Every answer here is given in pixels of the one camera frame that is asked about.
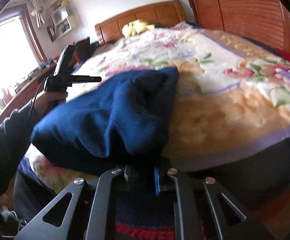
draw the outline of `blue cloth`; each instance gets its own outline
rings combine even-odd
[[[202,27],[197,23],[186,22],[189,25],[192,25],[193,29],[201,29]]]
[[[178,71],[129,71],[62,104],[33,129],[31,142],[54,166],[95,175],[136,159],[159,157]]]
[[[26,156],[24,156],[22,160],[20,161],[17,167],[17,170],[21,174],[25,175],[27,178],[30,178],[36,183],[38,183],[39,185],[46,187],[45,184],[40,181],[40,179],[37,177],[37,175],[34,173],[32,168],[30,167],[29,159]]]

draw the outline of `wooden desk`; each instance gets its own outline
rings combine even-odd
[[[14,109],[20,109],[24,105],[26,105],[30,99],[32,99],[36,91],[40,85],[40,83],[47,78],[48,76],[52,76],[54,74],[56,65],[47,69],[44,69],[40,74],[34,77],[28,84],[26,84],[4,107],[4,109],[0,112],[0,124],[6,117],[9,117],[11,112]],[[41,92],[44,89],[42,85],[39,89]]]

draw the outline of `hanging decoration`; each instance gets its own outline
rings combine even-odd
[[[35,16],[36,22],[37,22],[37,27],[41,27],[45,21],[41,15],[43,11],[43,3],[44,0],[32,0],[32,4],[34,5],[34,9],[32,10],[32,16]]]

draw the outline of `bolt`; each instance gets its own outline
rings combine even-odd
[[[214,179],[214,178],[212,178],[212,177],[207,177],[206,179],[205,179],[205,182],[206,182],[206,184],[214,184],[215,182],[216,182],[216,180]]]
[[[175,175],[175,174],[177,174],[177,172],[178,172],[178,170],[174,169],[174,168],[170,168],[167,170],[167,173],[170,175]]]
[[[119,175],[122,172],[123,172],[123,170],[121,168],[112,169],[112,174],[114,174],[114,175]]]
[[[85,180],[83,178],[74,179],[74,184],[76,184],[76,185],[81,185],[84,182],[85,182]]]

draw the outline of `handheld device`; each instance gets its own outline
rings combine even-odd
[[[72,84],[101,82],[101,77],[71,75],[68,65],[74,55],[76,46],[68,45],[60,54],[56,65],[54,76],[48,77],[45,82],[44,91],[49,92],[66,92],[67,87]],[[58,101],[54,101],[48,107],[48,111],[58,105]]]

